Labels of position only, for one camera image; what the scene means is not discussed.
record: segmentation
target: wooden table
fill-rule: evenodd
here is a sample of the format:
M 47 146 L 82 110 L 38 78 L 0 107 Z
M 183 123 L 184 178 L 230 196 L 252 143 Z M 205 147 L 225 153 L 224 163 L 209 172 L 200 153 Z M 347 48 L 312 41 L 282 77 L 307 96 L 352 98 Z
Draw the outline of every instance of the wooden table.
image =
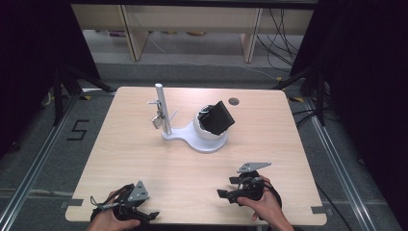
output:
M 120 88 L 90 153 L 66 218 L 88 221 L 94 209 L 91 195 L 103 202 L 109 192 L 143 181 L 149 192 L 139 209 L 159 211 L 152 223 L 261 225 L 251 221 L 253 211 L 217 195 L 217 189 L 235 190 L 230 176 L 245 162 L 271 162 L 260 174 L 271 179 L 283 200 L 283 211 L 293 225 L 323 225 L 325 214 L 294 126 L 284 92 L 280 90 L 226 90 L 164 88 L 168 113 L 177 111 L 172 127 L 184 127 L 203 106 L 222 100 L 236 123 L 227 143 L 212 154 L 202 154 L 183 141 L 165 141 L 151 118 L 157 107 L 155 88 Z M 230 98 L 239 99 L 237 106 Z

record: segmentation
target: round white base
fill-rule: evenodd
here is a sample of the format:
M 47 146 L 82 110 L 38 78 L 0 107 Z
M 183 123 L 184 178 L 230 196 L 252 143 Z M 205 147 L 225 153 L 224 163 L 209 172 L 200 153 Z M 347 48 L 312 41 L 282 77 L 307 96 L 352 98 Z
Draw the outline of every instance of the round white base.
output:
M 185 141 L 192 149 L 201 153 L 213 153 L 220 150 L 228 139 L 227 131 L 225 131 L 219 140 L 204 140 L 195 131 L 193 122 L 184 128 L 171 128 L 170 135 L 162 133 L 162 136 L 167 141 Z

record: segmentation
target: black cable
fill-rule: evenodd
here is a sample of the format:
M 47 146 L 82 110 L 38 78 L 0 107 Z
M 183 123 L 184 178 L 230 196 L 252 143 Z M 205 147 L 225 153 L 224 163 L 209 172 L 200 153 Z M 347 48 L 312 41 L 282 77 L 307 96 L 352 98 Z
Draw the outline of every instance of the black cable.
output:
M 269 9 L 269 13 L 270 13 L 270 17 L 271 17 L 272 20 L 273 20 L 273 23 L 275 24 L 276 32 L 277 32 L 276 35 L 275 35 L 275 37 L 273 38 L 273 40 L 272 40 L 271 42 L 272 42 L 272 43 L 274 44 L 274 46 L 276 46 L 277 48 L 288 52 L 288 54 L 289 54 L 289 56 L 291 57 L 291 60 L 292 60 L 292 62 L 293 62 L 293 61 L 294 61 L 294 56 L 293 56 L 293 54 L 295 54 L 295 53 L 291 51 L 291 49 L 289 48 L 289 45 L 290 45 L 291 47 L 293 47 L 295 50 L 297 50 L 297 49 L 296 49 L 296 48 L 288 41 L 288 39 L 286 38 L 285 23 L 284 23 L 285 11 L 284 11 L 284 9 L 281 9 L 281 21 L 280 21 L 280 23 L 279 23 L 279 26 L 278 26 L 278 24 L 277 24 L 277 22 L 276 22 L 276 20 L 275 20 L 275 18 L 274 18 L 274 16 L 273 16 L 273 13 L 272 13 L 272 10 L 271 10 L 271 9 Z M 276 45 L 276 44 L 274 43 L 274 41 L 275 41 L 277 35 L 279 35 L 280 38 L 282 39 L 282 41 L 284 42 L 284 44 L 285 44 L 285 46 L 286 46 L 286 49 L 284 49 L 284 48 L 282 48 L 282 47 L 280 47 L 280 46 L 278 46 L 278 45 Z
M 130 186 L 131 186 L 131 185 L 123 186 L 122 188 L 120 188 L 119 190 L 117 190 L 116 192 L 114 192 L 112 195 L 110 195 L 110 196 L 108 197 L 108 199 L 106 199 L 105 202 L 103 202 L 102 204 L 96 203 L 96 201 L 95 201 L 95 199 L 93 198 L 93 196 L 91 196 L 91 197 L 90 197 L 90 203 L 91 203 L 92 205 L 95 205 L 95 206 L 97 206 L 97 205 L 106 205 L 106 204 L 108 204 L 109 201 L 111 201 L 111 200 L 112 200 L 113 198 L 115 198 L 116 196 L 120 195 L 123 191 L 128 190 L 128 188 L 129 188 Z
M 343 220 L 343 222 L 344 222 L 345 226 L 347 226 L 348 230 L 351 231 L 352 229 L 351 229 L 350 225 L 348 224 L 347 220 L 345 220 L 344 216 L 342 215 L 342 213 L 340 213 L 339 209 L 336 207 L 336 205 L 333 203 L 333 201 L 330 199 L 330 197 L 326 194 L 326 192 L 324 192 L 324 190 L 321 188 L 321 186 L 318 184 L 318 182 L 315 181 L 315 184 L 318 187 L 319 191 L 329 201 L 329 203 L 331 204 L 333 209 L 336 210 L 336 212 L 339 214 L 340 218 Z
M 297 114 L 302 114 L 302 113 L 310 113 L 310 112 L 314 112 L 316 109 L 311 109 L 311 110 L 305 110 L 305 111 L 300 111 L 300 112 L 295 112 L 292 113 L 292 115 L 297 115 Z
M 303 123 L 305 123 L 309 118 L 311 118 L 312 116 L 315 116 L 316 112 L 310 113 L 308 115 L 306 115 L 305 117 L 303 117 L 302 119 L 300 119 L 297 123 L 296 123 L 296 128 L 299 128 Z
M 267 59 L 268 59 L 269 65 L 272 66 L 272 68 L 277 69 L 277 70 L 280 70 L 280 71 L 284 71 L 284 72 L 287 72 L 287 73 L 290 73 L 289 70 L 281 69 L 281 68 L 278 68 L 278 67 L 274 66 L 274 65 L 270 62 L 269 54 L 270 54 L 270 53 L 268 52 L 268 54 L 267 54 Z
M 285 9 L 281 9 L 281 20 L 282 20 L 282 29 L 283 29 L 283 37 L 285 38 L 285 41 L 288 43 L 289 46 L 291 46 L 294 50 L 298 50 L 296 47 L 294 47 L 286 38 L 286 32 L 285 32 L 285 23 L 283 20 L 283 15 L 284 15 Z
M 276 52 L 274 52 L 272 49 L 270 49 L 271 45 L 270 45 L 270 46 L 266 46 L 266 45 L 264 44 L 264 42 L 261 40 L 261 38 L 259 38 L 259 36 L 256 36 L 256 37 L 257 37 L 258 41 L 261 42 L 261 44 L 264 46 L 264 48 L 265 48 L 269 53 L 271 53 L 272 55 L 276 56 L 276 58 L 278 58 L 279 60 L 285 62 L 286 64 L 288 64 L 288 65 L 290 65 L 290 66 L 293 65 L 290 61 L 288 61 L 288 60 L 286 60 L 285 58 L 283 58 L 283 56 L 279 55 L 278 53 L 276 53 Z

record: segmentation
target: human hand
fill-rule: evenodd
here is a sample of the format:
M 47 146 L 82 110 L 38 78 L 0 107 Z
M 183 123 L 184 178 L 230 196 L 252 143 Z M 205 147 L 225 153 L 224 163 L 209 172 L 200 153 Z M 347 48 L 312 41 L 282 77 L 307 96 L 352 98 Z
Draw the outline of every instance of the human hand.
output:
M 261 175 L 261 178 L 266 184 L 270 184 L 270 180 Z M 251 200 L 247 197 L 239 197 L 237 202 L 247 206 L 255 211 L 252 215 L 252 220 L 257 218 L 264 219 L 273 230 L 293 230 L 291 224 L 283 214 L 276 197 L 268 188 L 264 188 L 264 194 L 261 199 Z
M 126 229 L 133 229 L 140 225 L 138 219 L 118 220 L 115 217 L 114 210 L 109 209 L 101 211 L 93 221 L 90 223 L 87 231 L 121 231 Z

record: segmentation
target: metal rod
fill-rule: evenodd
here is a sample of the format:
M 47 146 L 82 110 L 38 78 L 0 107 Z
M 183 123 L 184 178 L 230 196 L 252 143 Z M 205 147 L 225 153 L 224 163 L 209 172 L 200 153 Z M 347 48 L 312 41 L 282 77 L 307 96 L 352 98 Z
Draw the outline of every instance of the metal rod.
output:
M 165 92 L 163 91 L 163 85 L 156 84 L 155 87 L 156 87 L 157 95 L 159 97 L 160 104 L 162 106 L 163 115 L 165 116 L 164 124 L 163 124 L 163 131 L 166 134 L 171 135 L 170 119 L 168 117 L 167 105 L 166 105 L 166 100 L 165 100 Z

